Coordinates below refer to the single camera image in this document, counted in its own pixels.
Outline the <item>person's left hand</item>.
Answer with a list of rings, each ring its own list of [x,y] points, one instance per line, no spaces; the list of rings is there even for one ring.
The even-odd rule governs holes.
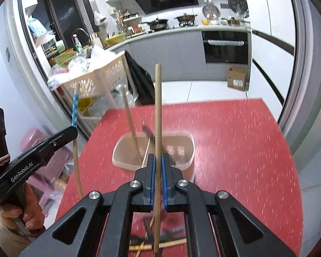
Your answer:
[[[23,209],[9,203],[0,204],[0,221],[6,228],[16,230],[18,226],[14,219],[22,218],[28,232],[42,230],[45,216],[37,201],[37,196],[29,184],[24,185],[25,206]]]

